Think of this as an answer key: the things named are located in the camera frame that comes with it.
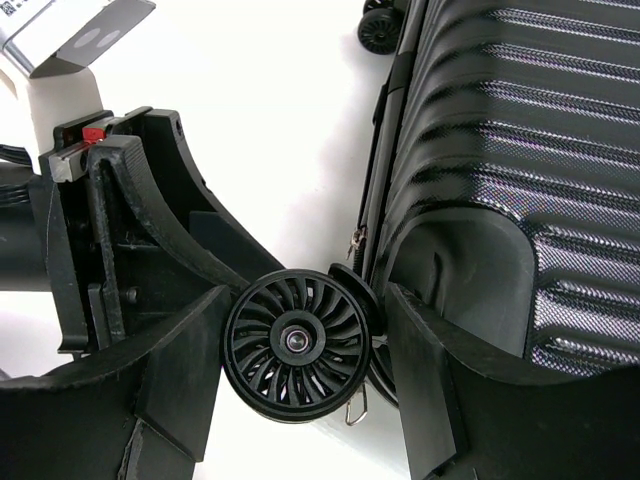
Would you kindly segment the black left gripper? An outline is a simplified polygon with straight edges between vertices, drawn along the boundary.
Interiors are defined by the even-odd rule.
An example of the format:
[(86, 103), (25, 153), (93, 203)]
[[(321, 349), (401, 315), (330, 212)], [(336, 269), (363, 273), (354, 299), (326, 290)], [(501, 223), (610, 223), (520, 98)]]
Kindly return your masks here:
[(125, 148), (109, 159), (130, 209), (161, 251), (189, 274), (239, 293), (283, 265), (206, 185), (175, 110), (140, 107), (122, 117), (101, 110), (53, 129), (29, 195), (62, 333), (61, 353), (98, 349), (88, 285), (102, 260), (91, 222), (88, 149)]

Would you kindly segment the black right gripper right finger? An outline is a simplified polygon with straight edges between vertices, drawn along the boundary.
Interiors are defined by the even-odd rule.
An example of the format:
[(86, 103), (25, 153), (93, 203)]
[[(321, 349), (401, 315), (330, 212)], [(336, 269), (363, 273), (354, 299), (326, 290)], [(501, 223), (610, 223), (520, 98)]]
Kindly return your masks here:
[(512, 356), (385, 292), (389, 350), (415, 479), (635, 479), (639, 370), (573, 377)]

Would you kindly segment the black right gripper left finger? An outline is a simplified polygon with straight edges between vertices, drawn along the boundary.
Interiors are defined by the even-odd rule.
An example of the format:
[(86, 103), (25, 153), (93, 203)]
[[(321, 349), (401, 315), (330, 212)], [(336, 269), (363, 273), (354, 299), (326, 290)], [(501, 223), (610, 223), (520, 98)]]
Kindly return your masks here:
[(111, 347), (1, 383), (4, 479), (190, 479), (204, 458), (230, 292)]

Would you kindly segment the black hard-shell suitcase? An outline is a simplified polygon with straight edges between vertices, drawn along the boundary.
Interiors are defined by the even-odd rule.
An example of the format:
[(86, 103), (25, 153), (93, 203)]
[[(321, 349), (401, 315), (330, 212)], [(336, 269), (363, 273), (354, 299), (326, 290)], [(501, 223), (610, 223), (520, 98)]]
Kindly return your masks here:
[(284, 270), (225, 333), (234, 391), (267, 418), (327, 415), (369, 376), (398, 402), (383, 299), (540, 368), (639, 370), (639, 5), (367, 2), (381, 90), (354, 266)]

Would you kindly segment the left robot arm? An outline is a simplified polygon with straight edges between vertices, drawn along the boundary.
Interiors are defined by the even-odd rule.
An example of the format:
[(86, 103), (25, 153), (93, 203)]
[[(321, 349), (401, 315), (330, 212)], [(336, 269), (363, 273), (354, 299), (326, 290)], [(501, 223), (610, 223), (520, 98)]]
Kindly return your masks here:
[(207, 291), (233, 297), (280, 263), (208, 188), (174, 110), (102, 110), (57, 127), (76, 179), (1, 166), (1, 287), (48, 291), (61, 351), (91, 354), (152, 329)]

